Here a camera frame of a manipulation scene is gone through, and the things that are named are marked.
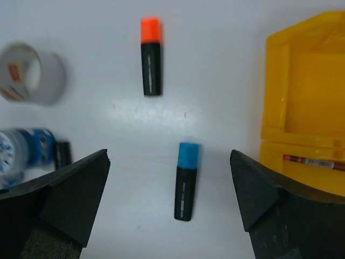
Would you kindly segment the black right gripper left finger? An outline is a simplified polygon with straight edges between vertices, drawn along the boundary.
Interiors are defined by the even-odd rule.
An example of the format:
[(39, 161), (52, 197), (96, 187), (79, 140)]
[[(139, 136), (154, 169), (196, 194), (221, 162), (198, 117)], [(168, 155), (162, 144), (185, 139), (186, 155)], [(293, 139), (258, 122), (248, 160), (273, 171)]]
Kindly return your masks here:
[(102, 149), (1, 189), (1, 258), (79, 258), (91, 235), (110, 164)]

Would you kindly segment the orange cap highlighter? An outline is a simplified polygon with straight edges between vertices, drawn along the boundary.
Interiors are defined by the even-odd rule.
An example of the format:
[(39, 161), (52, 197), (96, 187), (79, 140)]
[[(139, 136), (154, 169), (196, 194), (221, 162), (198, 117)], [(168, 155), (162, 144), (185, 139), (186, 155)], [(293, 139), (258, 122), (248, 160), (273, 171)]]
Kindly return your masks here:
[(161, 25), (158, 17), (141, 19), (141, 65), (143, 94), (162, 94)]

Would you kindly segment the blue cap highlighter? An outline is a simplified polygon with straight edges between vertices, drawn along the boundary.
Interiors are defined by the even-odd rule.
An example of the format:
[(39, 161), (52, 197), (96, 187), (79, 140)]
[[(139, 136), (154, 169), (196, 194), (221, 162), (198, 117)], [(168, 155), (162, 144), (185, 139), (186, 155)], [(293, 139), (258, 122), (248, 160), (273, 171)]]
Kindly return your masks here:
[(188, 222), (192, 218), (199, 161), (199, 145), (181, 142), (178, 149), (175, 182), (174, 219)]

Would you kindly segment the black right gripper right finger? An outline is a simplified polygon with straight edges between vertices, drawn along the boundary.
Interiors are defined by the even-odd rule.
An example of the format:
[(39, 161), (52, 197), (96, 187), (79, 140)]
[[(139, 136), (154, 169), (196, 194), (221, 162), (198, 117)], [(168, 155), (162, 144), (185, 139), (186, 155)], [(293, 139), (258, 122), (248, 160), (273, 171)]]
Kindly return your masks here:
[(344, 197), (279, 174), (232, 150), (244, 230), (256, 258), (344, 258)]

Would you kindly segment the pink cap highlighter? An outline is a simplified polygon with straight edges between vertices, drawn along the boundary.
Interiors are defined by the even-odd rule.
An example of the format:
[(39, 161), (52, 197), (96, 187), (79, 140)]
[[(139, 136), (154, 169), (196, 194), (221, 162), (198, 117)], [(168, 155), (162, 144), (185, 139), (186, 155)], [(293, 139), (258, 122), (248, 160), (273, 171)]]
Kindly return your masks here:
[(54, 167), (61, 169), (72, 164), (72, 154), (69, 142), (56, 142), (54, 146)]

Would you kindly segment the red pen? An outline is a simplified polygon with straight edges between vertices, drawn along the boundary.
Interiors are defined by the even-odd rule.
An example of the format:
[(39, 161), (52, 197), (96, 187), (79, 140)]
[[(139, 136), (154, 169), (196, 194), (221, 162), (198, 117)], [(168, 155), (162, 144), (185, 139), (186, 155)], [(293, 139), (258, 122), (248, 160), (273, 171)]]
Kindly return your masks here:
[(305, 165), (317, 166), (317, 167), (344, 172), (344, 163), (326, 161), (326, 160), (315, 160), (315, 159), (310, 159), (306, 157), (292, 156), (292, 155), (287, 155), (287, 154), (284, 154), (282, 159), (286, 161), (302, 163)]

